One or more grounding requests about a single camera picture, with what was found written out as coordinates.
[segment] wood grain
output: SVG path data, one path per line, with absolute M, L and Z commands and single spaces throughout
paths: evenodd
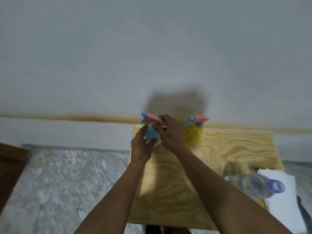
M 133 136 L 140 128 L 134 127 Z M 204 130 L 190 149 L 223 177 L 258 168 L 284 170 L 267 133 Z M 256 201 L 265 207 L 263 200 Z M 179 161 L 162 145 L 146 163 L 128 222 L 216 230 Z

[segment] yellow spray bottle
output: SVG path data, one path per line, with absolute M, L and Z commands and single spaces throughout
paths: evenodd
M 190 116 L 189 121 L 183 125 L 185 142 L 198 143 L 204 131 L 204 122 L 209 120 L 210 117 L 207 116 Z

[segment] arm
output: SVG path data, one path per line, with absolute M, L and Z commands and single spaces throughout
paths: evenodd
M 160 116 L 167 130 L 154 125 L 162 145 L 180 161 L 207 212 L 222 234 L 291 234 L 269 212 L 205 165 L 183 141 L 182 127 L 168 115 Z
M 145 143 L 143 136 L 146 128 L 147 126 L 142 127 L 131 141 L 131 162 L 126 171 L 83 220 L 75 231 L 76 234 L 124 232 L 138 180 L 151 157 L 153 145 L 157 143 L 157 140 Z

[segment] hand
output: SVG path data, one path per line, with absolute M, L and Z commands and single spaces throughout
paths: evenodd
M 146 164 L 152 156 L 152 148 L 158 142 L 157 138 L 152 139 L 148 144 L 144 140 L 144 132 L 147 126 L 143 126 L 131 140 L 131 162 Z
M 152 127 L 157 130 L 160 135 L 162 145 L 172 153 L 176 152 L 178 149 L 184 148 L 182 126 L 169 115 L 160 115 L 159 117 L 167 122 L 168 125 L 168 128 L 164 129 L 160 125 L 152 124 Z

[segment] person's left hand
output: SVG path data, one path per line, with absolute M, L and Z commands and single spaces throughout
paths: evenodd
M 157 138 L 152 139 L 148 144 L 144 140 L 144 132 L 147 126 L 143 126 L 131 140 L 131 162 L 146 164 L 152 156 L 152 148 L 158 142 Z

